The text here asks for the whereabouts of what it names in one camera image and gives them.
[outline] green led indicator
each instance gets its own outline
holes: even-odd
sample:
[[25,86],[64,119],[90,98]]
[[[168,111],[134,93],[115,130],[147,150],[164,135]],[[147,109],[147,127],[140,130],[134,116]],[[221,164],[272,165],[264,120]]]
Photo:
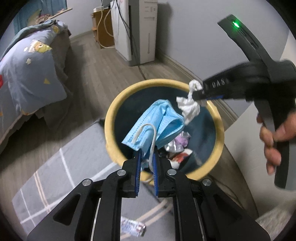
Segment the green led indicator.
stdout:
[[239,28],[239,25],[236,22],[232,22],[237,28]]

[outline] bed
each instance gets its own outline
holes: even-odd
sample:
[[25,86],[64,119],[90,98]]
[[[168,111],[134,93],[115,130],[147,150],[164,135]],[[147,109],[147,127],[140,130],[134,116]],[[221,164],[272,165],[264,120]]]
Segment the bed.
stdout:
[[32,115],[56,130],[72,93],[66,87],[67,26],[56,20],[22,29],[0,62],[0,154],[9,137]]

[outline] curtain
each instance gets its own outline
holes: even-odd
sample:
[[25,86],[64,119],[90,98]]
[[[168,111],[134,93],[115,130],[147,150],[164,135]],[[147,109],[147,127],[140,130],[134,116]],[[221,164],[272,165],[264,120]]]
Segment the curtain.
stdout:
[[55,15],[62,9],[67,9],[66,0],[30,0],[21,8],[13,19],[15,34],[17,34],[22,28],[27,27],[28,19],[36,11],[41,10],[42,15]]

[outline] mask ear loop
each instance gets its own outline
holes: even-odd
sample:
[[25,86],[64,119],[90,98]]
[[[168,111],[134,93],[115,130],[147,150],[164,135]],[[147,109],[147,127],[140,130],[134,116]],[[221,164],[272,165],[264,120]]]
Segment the mask ear loop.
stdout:
[[141,134],[143,128],[145,126],[151,126],[153,128],[153,139],[152,139],[152,144],[151,144],[151,147],[150,147],[150,155],[149,155],[149,159],[148,159],[148,162],[149,162],[149,169],[151,172],[153,172],[153,165],[152,165],[152,160],[153,160],[153,154],[154,154],[154,146],[155,146],[155,141],[156,141],[156,135],[157,135],[157,131],[156,131],[156,128],[154,125],[150,124],[150,123],[147,123],[147,124],[143,124],[136,132],[133,140],[132,140],[132,143],[135,143],[136,140],[138,139],[139,135]]

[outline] blue bedspread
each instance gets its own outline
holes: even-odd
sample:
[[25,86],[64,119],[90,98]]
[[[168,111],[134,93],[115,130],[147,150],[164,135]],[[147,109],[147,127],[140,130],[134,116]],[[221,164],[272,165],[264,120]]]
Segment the blue bedspread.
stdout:
[[21,30],[0,62],[0,144],[22,115],[67,97],[50,44],[67,26],[55,20]]

